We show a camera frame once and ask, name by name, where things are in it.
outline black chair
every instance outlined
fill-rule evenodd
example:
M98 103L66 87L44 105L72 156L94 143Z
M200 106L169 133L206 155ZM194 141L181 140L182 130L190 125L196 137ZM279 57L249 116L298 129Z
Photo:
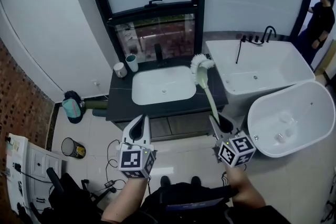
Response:
M117 191L114 187L110 187L97 196L87 190L87 184L89 183L87 179L81 181L81 189L67 173L59 179L55 171L52 168L48 168L47 174L54 185L54 189L49 196L52 209L46 208L40 214L34 204L30 203L34 215L41 224L74 223L79 221L84 223L97 222L103 213L103 210L98 208L97 204L107 193L115 193Z

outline white bathtub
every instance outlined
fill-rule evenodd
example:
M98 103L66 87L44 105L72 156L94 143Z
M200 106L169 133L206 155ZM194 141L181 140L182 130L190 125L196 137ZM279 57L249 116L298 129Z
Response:
M248 112L251 140L277 158L326 138L334 128L335 106L327 89L306 82L263 96Z
M259 97L288 86L314 81L315 75L290 42L270 41L262 47L239 40L207 41L222 79L232 117L244 115Z

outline cup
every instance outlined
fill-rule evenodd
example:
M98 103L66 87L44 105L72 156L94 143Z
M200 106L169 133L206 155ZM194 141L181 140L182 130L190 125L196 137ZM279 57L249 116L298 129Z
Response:
M138 69L139 69L139 66L138 66L138 61L136 59L136 55L134 54L131 54L131 55L128 55L126 57L126 63L128 64L128 66L130 67L130 69L133 71L133 72L137 72Z
M119 78L123 78L127 75L127 69L125 67L125 65L121 62L118 62L114 65L113 67L117 77Z

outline trash can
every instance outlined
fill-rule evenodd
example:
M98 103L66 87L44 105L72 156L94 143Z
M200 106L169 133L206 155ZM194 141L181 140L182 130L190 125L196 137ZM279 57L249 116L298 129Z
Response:
M62 142L62 152L65 156L82 159L85 157L86 149L83 145L67 137Z

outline white toilet brush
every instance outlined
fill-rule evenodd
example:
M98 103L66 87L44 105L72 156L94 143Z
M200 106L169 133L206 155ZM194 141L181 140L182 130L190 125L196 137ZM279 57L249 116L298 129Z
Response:
M194 82L196 85L200 85L208 97L212 114L216 121L219 123L218 112L216 108L215 101L211 95L211 92L208 87L208 69L215 66L215 62L213 60L207 59L204 54L195 55L193 60L191 61L190 70L193 74Z

